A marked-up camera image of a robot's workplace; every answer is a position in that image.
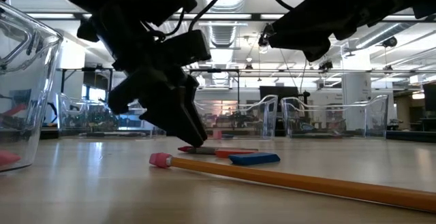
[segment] clear plastic container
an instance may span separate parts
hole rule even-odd
[[[0,2],[0,172],[33,163],[62,41]]]
[[[281,100],[290,138],[385,138],[388,96],[349,105],[308,106],[290,97]]]
[[[274,138],[277,104],[276,95],[251,105],[195,101],[209,139]]]
[[[107,104],[100,101],[72,99],[65,94],[58,94],[57,101],[61,136],[156,138],[166,134],[139,119],[146,110],[136,102],[129,104],[128,113],[114,115]]]

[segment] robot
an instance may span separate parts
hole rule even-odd
[[[127,78],[109,94],[108,105],[115,114],[128,111],[137,99],[147,111],[140,117],[199,147],[207,139],[193,104],[198,83],[182,66],[211,58],[208,42],[193,24],[217,0],[195,17],[189,31],[162,33],[159,26],[182,9],[191,12],[196,0],[69,0],[89,12],[77,36],[102,41],[115,60],[113,67]],[[412,7],[416,18],[436,12],[436,0],[304,0],[295,8],[276,0],[289,12],[268,25],[260,46],[302,50],[308,61],[316,61],[330,48],[328,38],[351,37],[363,25],[373,26],[389,14]]]

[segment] window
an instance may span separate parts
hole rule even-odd
[[[88,87],[86,85],[82,85],[82,99],[87,99],[88,97],[87,89]]]
[[[106,91],[102,89],[89,88],[89,99],[98,101],[99,99],[106,100]]]

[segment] white pillar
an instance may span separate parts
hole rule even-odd
[[[370,56],[366,50],[354,53],[352,57],[343,57],[343,68],[347,70],[370,70]],[[349,105],[359,101],[368,101],[371,97],[371,74],[343,74],[342,76],[343,104]],[[350,108],[344,112],[347,131],[364,129],[370,119],[365,119],[364,108]]]

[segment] workbench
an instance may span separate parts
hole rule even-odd
[[[35,163],[0,175],[1,223],[410,223],[436,214],[149,165],[151,153],[188,155],[176,138],[40,142]],[[390,140],[209,140],[281,157],[264,170],[436,192],[436,144]]]

